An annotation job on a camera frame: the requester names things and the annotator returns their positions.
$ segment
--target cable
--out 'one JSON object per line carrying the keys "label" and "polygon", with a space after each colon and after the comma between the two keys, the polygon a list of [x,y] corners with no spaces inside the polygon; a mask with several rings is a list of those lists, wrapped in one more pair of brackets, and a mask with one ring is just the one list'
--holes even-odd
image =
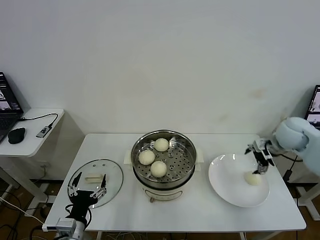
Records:
{"label": "cable", "polygon": [[264,150],[266,150],[266,151],[268,150],[268,149],[267,149],[267,145],[268,145],[268,144],[269,144],[268,141],[266,141],[265,144],[264,144]]}
{"label": "cable", "polygon": [[59,240],[59,239],[62,239],[64,237],[68,237],[68,234],[62,234],[61,236],[55,237],[53,240]]}
{"label": "cable", "polygon": [[32,240],[32,235],[34,234],[35,230],[42,230],[42,226],[38,225],[38,226],[35,226],[34,228],[32,228],[32,230],[29,233],[29,240]]}
{"label": "cable", "polygon": [[41,118],[44,118],[46,116],[50,116],[50,115],[55,115],[55,119],[48,125],[48,127],[51,129],[52,125],[54,124],[54,122],[57,120],[57,118],[59,117],[59,115],[57,113],[49,113],[49,114],[46,114],[46,115],[43,115],[43,116],[37,116],[37,117],[33,117],[33,118],[25,118],[25,117],[22,117],[22,118],[19,118],[18,121],[19,122],[22,122],[22,121],[26,121],[26,120],[35,120],[35,119],[41,119]]}
{"label": "cable", "polygon": [[46,194],[45,192],[44,192],[44,194],[46,195],[46,201],[45,201],[45,203],[44,203],[43,206],[37,206],[37,207],[33,207],[33,208],[27,208],[26,211],[27,211],[27,210],[33,210],[33,209],[40,209],[40,215],[41,215],[41,217],[43,217],[43,218],[45,219],[47,216],[43,216],[42,211],[43,211],[45,208],[47,208],[47,207],[52,207],[53,203],[48,203],[49,196],[48,196],[48,194]]}
{"label": "cable", "polygon": [[282,156],[282,157],[284,157],[284,158],[286,158],[286,159],[288,159],[288,160],[290,160],[290,161],[294,161],[294,162],[296,162],[296,163],[301,163],[301,162],[303,162],[303,160],[296,160],[297,158],[293,159],[293,158],[290,158],[290,157],[288,157],[288,156],[286,156],[286,155],[284,155],[284,154],[279,154],[278,156]]}
{"label": "cable", "polygon": [[[42,236],[32,236],[32,238],[38,238],[38,239],[42,239],[42,240],[48,240],[47,238],[44,238]],[[22,238],[20,240],[29,240],[30,238],[29,237],[25,237],[25,238]]]}
{"label": "cable", "polygon": [[91,220],[92,220],[92,213],[91,213],[90,208],[88,208],[88,211],[89,211],[89,221],[88,221],[87,224],[85,225],[85,228],[84,228],[84,229],[86,229],[86,228],[89,226],[89,224],[91,223]]}
{"label": "cable", "polygon": [[140,232],[137,232],[137,234],[141,237],[144,237],[144,238],[146,238],[146,240],[148,240],[148,233],[146,232],[146,236],[145,235],[143,235],[143,234],[141,234]]}
{"label": "cable", "polygon": [[285,171],[285,174],[283,175],[282,179],[285,183],[287,183],[290,179],[290,176],[292,174],[292,168],[294,167],[296,161],[297,161],[298,155],[295,157],[295,159],[293,160],[293,163],[290,167],[290,169],[288,169],[287,171]]}
{"label": "cable", "polygon": [[107,237],[107,238],[111,238],[111,239],[113,239],[113,240],[118,240],[117,238],[114,238],[113,236],[108,235],[108,234],[106,235],[106,237]]}
{"label": "cable", "polygon": [[41,166],[41,168],[43,169],[44,173],[43,173],[43,176],[40,177],[39,179],[33,181],[32,183],[36,183],[38,182],[39,180],[43,179],[46,175],[47,175],[47,168],[45,166]]}
{"label": "cable", "polygon": [[294,167],[294,165],[295,165],[295,163],[296,163],[296,161],[297,161],[297,158],[298,158],[298,155],[295,157],[295,159],[293,160],[293,163],[292,163],[292,165],[291,165],[291,167],[290,167],[290,171],[292,170],[292,168]]}
{"label": "cable", "polygon": [[135,236],[130,232],[129,233],[131,235],[131,237],[133,238],[133,240],[136,240]]}
{"label": "cable", "polygon": [[16,236],[15,239],[17,239],[17,237],[18,237],[18,232],[17,232],[17,230],[16,230],[15,228],[13,228],[12,226],[10,226],[9,224],[4,224],[4,225],[0,226],[0,229],[2,229],[3,227],[8,227],[8,228],[10,228],[10,229],[11,229],[10,234],[11,234],[11,232],[13,231],[13,236],[12,236],[12,237]]}
{"label": "cable", "polygon": [[69,205],[65,206],[64,209],[70,214],[71,212],[70,212],[70,210],[68,208],[70,208],[72,206],[73,206],[73,204],[69,204]]}
{"label": "cable", "polygon": [[[13,197],[19,202],[19,207],[20,207],[20,208],[22,207],[19,198],[17,198],[16,195],[14,195],[13,193],[11,193],[11,192],[9,192],[9,191],[0,191],[0,193],[10,194],[11,196],[13,196]],[[11,209],[11,210],[13,210],[13,211],[19,211],[18,209],[8,207],[4,202],[1,202],[1,203],[3,204],[3,206],[5,206],[5,207],[8,208],[8,209]]]}
{"label": "cable", "polygon": [[7,204],[11,205],[12,207],[15,207],[15,208],[19,209],[21,212],[27,214],[28,216],[30,216],[30,217],[38,220],[40,223],[45,224],[44,222],[40,221],[40,220],[39,220],[38,218],[36,218],[35,216],[30,215],[29,213],[23,211],[21,208],[17,207],[16,205],[11,204],[11,203],[8,202],[7,200],[4,200],[1,196],[0,196],[0,199],[2,199],[3,201],[5,201]]}
{"label": "cable", "polygon": [[43,218],[43,219],[47,219],[48,215],[45,213],[45,209],[47,207],[52,207],[53,206],[53,203],[46,203],[45,205],[43,205],[42,207],[40,207],[40,216]]}
{"label": "cable", "polygon": [[[27,208],[28,208],[29,204],[31,203],[32,199],[33,199],[33,198],[31,198],[31,199],[29,200],[29,202],[25,205],[25,207],[24,207],[24,210],[25,210],[25,211],[27,210]],[[24,214],[20,211],[20,212],[19,212],[19,216],[18,216],[18,218],[16,219],[16,221],[15,221],[15,223],[14,223],[14,225],[13,225],[13,228],[14,228],[15,230],[17,230],[19,221],[20,221],[20,219],[21,219],[21,217],[22,217],[23,215],[24,215]],[[12,233],[12,231],[10,231],[10,233],[9,233],[9,235],[8,235],[8,237],[7,237],[7,240],[9,239],[11,233]],[[14,239],[15,239],[15,240],[18,239],[18,231],[17,231],[17,234],[15,235],[15,238],[14,238],[14,235],[12,235],[11,240],[14,240]]]}

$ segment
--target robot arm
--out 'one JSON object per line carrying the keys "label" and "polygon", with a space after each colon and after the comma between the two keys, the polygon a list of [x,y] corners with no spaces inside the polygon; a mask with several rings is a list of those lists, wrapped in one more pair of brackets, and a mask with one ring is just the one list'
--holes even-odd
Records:
{"label": "robot arm", "polygon": [[100,187],[96,191],[88,191],[77,189],[82,172],[72,181],[68,186],[69,196],[72,202],[71,212],[64,218],[59,218],[55,227],[51,230],[56,230],[57,237],[65,240],[83,240],[84,231],[89,223],[86,220],[87,212],[90,211],[89,207],[96,204],[106,193],[106,175],[104,175]]}
{"label": "robot arm", "polygon": [[266,173],[269,164],[274,166],[270,152],[293,152],[303,159],[310,171],[320,176],[320,131],[303,118],[287,118],[270,139],[254,141],[248,145],[245,154],[250,151],[258,162],[255,174]]}

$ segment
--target computer mouse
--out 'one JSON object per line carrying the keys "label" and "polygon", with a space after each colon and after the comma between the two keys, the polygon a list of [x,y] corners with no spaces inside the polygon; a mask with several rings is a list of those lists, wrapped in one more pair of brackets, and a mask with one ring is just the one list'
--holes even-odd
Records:
{"label": "computer mouse", "polygon": [[10,144],[21,143],[25,138],[26,129],[24,127],[14,129],[8,134],[8,142]]}

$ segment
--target table leg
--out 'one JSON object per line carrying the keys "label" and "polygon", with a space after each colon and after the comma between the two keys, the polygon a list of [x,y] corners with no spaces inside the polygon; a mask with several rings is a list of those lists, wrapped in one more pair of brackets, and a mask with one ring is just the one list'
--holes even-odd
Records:
{"label": "table leg", "polygon": [[250,240],[268,240],[281,233],[281,231],[262,232],[251,238]]}
{"label": "table leg", "polygon": [[301,197],[298,198],[298,205],[300,207],[306,207],[314,221],[320,221],[320,214],[312,202],[312,199],[320,195],[320,183],[315,185],[309,191],[306,191],[303,187],[297,187],[296,189],[301,195]]}
{"label": "table leg", "polygon": [[[42,183],[40,188],[42,192],[45,192],[47,190],[49,186],[49,183]],[[26,212],[29,214],[29,215],[33,215],[36,211],[36,207],[38,207],[38,204],[39,203],[48,203],[48,204],[53,204],[56,200],[56,197],[57,196],[53,196],[53,195],[49,195],[47,196],[48,199],[46,199],[46,201],[41,201],[41,200],[38,200],[36,197],[34,197],[30,203],[30,205],[28,206],[28,209]]]}
{"label": "table leg", "polygon": [[1,159],[1,166],[3,170],[21,186],[23,186],[29,193],[31,193],[39,201],[45,203],[47,195],[42,192],[29,178],[10,160],[7,158]]}
{"label": "table leg", "polygon": [[101,240],[102,237],[102,231],[98,231],[98,234],[96,235],[96,240]]}
{"label": "table leg", "polygon": [[12,185],[15,189],[20,187],[19,183],[12,179],[12,177],[10,177],[1,167],[0,178],[3,179],[7,184]]}
{"label": "table leg", "polygon": [[9,195],[8,192],[10,192],[13,188],[17,189],[20,185],[15,180],[13,180],[1,167],[0,178],[3,179],[7,184],[9,184],[9,186],[6,188],[5,192],[1,196],[3,199],[5,199],[7,195]]}
{"label": "table leg", "polygon": [[239,235],[241,240],[247,240],[243,231],[239,232]]}

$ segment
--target power cord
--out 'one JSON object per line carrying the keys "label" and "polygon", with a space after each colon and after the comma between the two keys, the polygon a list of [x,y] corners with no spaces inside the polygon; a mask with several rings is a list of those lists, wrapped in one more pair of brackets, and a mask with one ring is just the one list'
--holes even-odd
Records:
{"label": "power cord", "polygon": [[11,235],[11,233],[13,231],[12,239],[18,238],[18,232],[14,227],[10,226],[9,224],[4,224],[4,225],[0,226],[0,229],[2,229],[3,227],[8,227],[11,229],[9,236]]}
{"label": "power cord", "polygon": [[89,221],[88,221],[88,223],[85,225],[85,228],[84,228],[84,229],[86,229],[86,228],[89,226],[89,224],[91,223],[91,220],[92,220],[92,213],[91,213],[90,208],[88,208],[88,211],[89,211]]}
{"label": "power cord", "polygon": [[48,125],[48,127],[51,129],[52,128],[52,125],[54,124],[54,122],[57,120],[57,118],[59,117],[59,115],[57,113],[49,113],[49,114],[46,114],[46,115],[43,115],[43,116],[37,116],[37,117],[33,117],[33,118],[25,118],[25,117],[22,117],[22,118],[19,118],[18,119],[18,122],[23,122],[23,121],[27,121],[27,120],[35,120],[35,119],[41,119],[41,118],[44,118],[44,117],[47,117],[47,116],[50,116],[50,115],[55,115],[55,118],[54,120]]}
{"label": "power cord", "polygon": [[293,159],[293,158],[291,158],[291,157],[288,157],[288,156],[286,156],[286,155],[284,155],[284,154],[271,154],[271,155],[272,155],[272,157],[282,156],[282,157],[284,157],[285,159],[288,159],[288,160],[293,161],[293,162],[296,162],[296,163],[301,163],[301,162],[303,162],[302,159],[301,159],[301,160],[295,160],[295,159]]}
{"label": "power cord", "polygon": [[13,205],[12,203],[10,203],[10,202],[8,202],[7,200],[3,199],[1,196],[0,196],[0,199],[1,199],[2,201],[5,201],[7,204],[11,205],[12,207],[15,207],[16,209],[19,209],[21,212],[27,214],[29,217],[32,217],[32,218],[36,219],[36,220],[37,220],[38,222],[40,222],[41,224],[45,224],[44,222],[42,222],[42,221],[41,221],[40,219],[38,219],[37,217],[30,215],[29,213],[25,212],[24,210],[22,210],[21,208],[17,207],[16,205]]}
{"label": "power cord", "polygon": [[118,232],[115,235],[111,235],[111,234],[116,234],[115,232],[110,232],[109,234],[105,235],[106,239],[110,238],[112,240],[119,240],[119,239],[124,239],[125,235],[130,235],[133,240],[136,240],[134,234],[137,234],[140,238],[140,240],[142,240],[142,237],[144,237],[146,240],[148,240],[148,233],[146,232],[146,235],[141,234],[140,232]]}
{"label": "power cord", "polygon": [[[30,201],[25,205],[26,207],[24,208],[25,210],[27,210],[29,204],[31,203],[32,201],[32,198],[30,199]],[[6,240],[9,240],[9,237],[11,235],[11,233],[13,232],[12,234],[12,237],[11,237],[11,240],[17,240],[18,239],[18,231],[17,231],[17,228],[18,228],[18,224],[19,224],[19,221],[21,219],[21,217],[23,216],[24,214],[20,211],[19,212],[19,215],[18,215],[18,218],[16,219],[11,231],[9,232],[9,235],[7,236]]]}
{"label": "power cord", "polygon": [[[48,239],[46,239],[46,238],[44,238],[42,236],[32,236],[32,238],[37,238],[37,239],[41,239],[41,240],[48,240]],[[29,237],[25,237],[25,238],[22,238],[20,240],[30,240],[30,238]]]}
{"label": "power cord", "polygon": [[46,168],[45,166],[41,166],[41,168],[43,169],[43,176],[40,177],[39,179],[33,181],[32,183],[36,183],[36,182],[38,182],[39,180],[41,180],[41,179],[43,179],[43,178],[46,177],[46,175],[47,175],[47,168]]}
{"label": "power cord", "polygon": [[68,237],[68,234],[62,234],[61,236],[55,237],[53,240],[63,239],[64,237]]}
{"label": "power cord", "polygon": [[32,228],[32,230],[29,233],[29,240],[32,240],[34,231],[36,231],[36,230],[41,230],[42,231],[42,225],[38,225],[38,226],[35,226],[34,228]]}
{"label": "power cord", "polygon": [[296,161],[297,161],[298,156],[295,157],[295,159],[293,160],[293,163],[290,167],[290,169],[288,169],[287,171],[285,171],[285,174],[283,175],[282,179],[285,183],[287,183],[290,179],[290,176],[292,174],[292,168],[294,167]]}
{"label": "power cord", "polygon": [[46,207],[52,207],[52,206],[53,206],[53,203],[45,203],[42,207],[37,207],[37,209],[40,209],[40,216],[43,219],[46,219],[48,217],[48,215],[45,213]]}
{"label": "power cord", "polygon": [[69,204],[69,205],[65,206],[64,209],[70,214],[71,212],[70,212],[70,210],[68,208],[70,208],[72,206],[73,206],[73,204]]}
{"label": "power cord", "polygon": [[[21,202],[19,200],[19,198],[16,197],[16,195],[14,195],[13,193],[9,192],[9,191],[0,191],[0,193],[7,193],[11,196],[13,196],[18,202],[19,202],[19,207],[22,208],[22,205],[21,205]],[[11,208],[11,207],[8,207],[7,204],[5,204],[3,201],[0,201],[1,204],[3,204],[3,206],[5,206],[7,209],[11,209],[13,211],[19,211],[18,209],[16,208]]]}

